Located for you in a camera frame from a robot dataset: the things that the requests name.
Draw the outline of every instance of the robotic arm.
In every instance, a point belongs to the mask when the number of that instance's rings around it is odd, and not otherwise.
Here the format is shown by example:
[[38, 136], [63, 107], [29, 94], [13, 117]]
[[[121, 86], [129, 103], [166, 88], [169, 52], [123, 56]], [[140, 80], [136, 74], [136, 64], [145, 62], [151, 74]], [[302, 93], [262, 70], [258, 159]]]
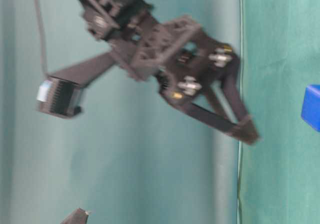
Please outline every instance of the robotic arm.
[[[210, 38], [188, 16], [160, 24], [144, 0], [79, 0], [88, 31], [112, 50], [72, 67], [49, 74], [39, 89], [39, 110], [62, 118], [81, 111], [83, 89], [113, 65], [136, 81], [155, 77], [159, 94], [172, 107], [248, 144], [258, 133], [236, 89], [240, 65], [231, 46]], [[213, 82], [231, 106], [232, 123], [214, 91]], [[193, 101], [204, 95], [214, 112]]]

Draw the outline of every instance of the curtain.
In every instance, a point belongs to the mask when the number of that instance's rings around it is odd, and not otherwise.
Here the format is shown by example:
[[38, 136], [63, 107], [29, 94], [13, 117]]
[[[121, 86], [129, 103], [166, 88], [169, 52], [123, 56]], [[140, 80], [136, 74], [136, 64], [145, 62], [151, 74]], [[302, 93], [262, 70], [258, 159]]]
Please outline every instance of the curtain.
[[[188, 14], [240, 50], [239, 0], [147, 0], [169, 21]], [[77, 0], [40, 0], [49, 70], [108, 49], [85, 31]], [[84, 114], [36, 111], [40, 68], [33, 0], [0, 0], [1, 223], [235, 223], [237, 142], [171, 109], [155, 81], [118, 68], [85, 93]]]
[[243, 0], [243, 91], [261, 132], [243, 147], [242, 223], [319, 223], [320, 135], [300, 117], [320, 81], [319, 0]]

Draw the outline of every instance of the black object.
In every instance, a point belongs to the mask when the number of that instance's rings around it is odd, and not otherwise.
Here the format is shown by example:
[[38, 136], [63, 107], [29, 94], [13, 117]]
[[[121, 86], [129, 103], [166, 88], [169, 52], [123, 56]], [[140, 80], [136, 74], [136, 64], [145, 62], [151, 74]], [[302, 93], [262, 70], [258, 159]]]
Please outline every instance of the black object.
[[[50, 74], [40, 89], [40, 110], [60, 117], [80, 112], [78, 93], [114, 63], [137, 81], [153, 76], [160, 95], [174, 108], [248, 144], [258, 133], [236, 89], [239, 57], [231, 46], [210, 38], [189, 16], [160, 24], [144, 0], [79, 0], [83, 18], [97, 40], [112, 50], [91, 60]], [[232, 123], [211, 89], [215, 81], [229, 102]], [[193, 103], [205, 95], [214, 113]]]
[[86, 224], [88, 217], [87, 211], [78, 208], [64, 219], [61, 224]]

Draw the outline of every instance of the mounting hole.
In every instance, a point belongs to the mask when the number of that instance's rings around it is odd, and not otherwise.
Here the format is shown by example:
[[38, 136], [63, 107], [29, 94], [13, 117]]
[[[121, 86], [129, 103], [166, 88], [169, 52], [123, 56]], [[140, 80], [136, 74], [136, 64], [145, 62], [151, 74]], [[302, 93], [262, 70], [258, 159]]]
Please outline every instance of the mounting hole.
[[138, 34], [134, 34], [131, 39], [135, 42], [138, 42], [141, 39], [141, 36]]

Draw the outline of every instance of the blue cube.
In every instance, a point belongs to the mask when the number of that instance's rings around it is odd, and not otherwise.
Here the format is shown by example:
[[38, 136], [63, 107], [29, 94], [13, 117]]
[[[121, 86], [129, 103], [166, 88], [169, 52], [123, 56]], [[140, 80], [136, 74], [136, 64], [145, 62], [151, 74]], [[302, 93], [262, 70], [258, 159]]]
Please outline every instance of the blue cube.
[[320, 132], [320, 85], [309, 85], [304, 98], [302, 119]]

